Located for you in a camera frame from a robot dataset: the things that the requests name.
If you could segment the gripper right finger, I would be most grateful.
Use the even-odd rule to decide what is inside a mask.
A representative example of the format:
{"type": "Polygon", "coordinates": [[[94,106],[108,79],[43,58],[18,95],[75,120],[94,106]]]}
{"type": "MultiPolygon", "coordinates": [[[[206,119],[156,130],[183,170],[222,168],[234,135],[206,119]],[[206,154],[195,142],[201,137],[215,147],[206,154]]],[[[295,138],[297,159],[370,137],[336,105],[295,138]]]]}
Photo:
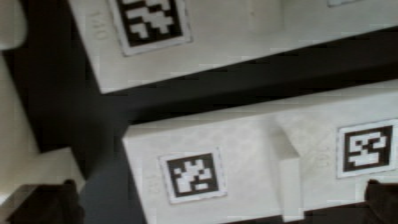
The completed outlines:
{"type": "Polygon", "coordinates": [[[368,181],[364,224],[398,224],[398,183],[368,181]]]}

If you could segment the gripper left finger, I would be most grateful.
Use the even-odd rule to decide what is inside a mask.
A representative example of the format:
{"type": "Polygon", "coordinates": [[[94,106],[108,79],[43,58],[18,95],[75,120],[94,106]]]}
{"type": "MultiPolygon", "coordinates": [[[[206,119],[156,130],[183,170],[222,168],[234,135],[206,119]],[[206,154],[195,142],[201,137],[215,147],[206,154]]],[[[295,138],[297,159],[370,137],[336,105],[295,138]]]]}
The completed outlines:
{"type": "Polygon", "coordinates": [[[0,204],[0,224],[83,224],[76,183],[23,185],[0,204]]]}

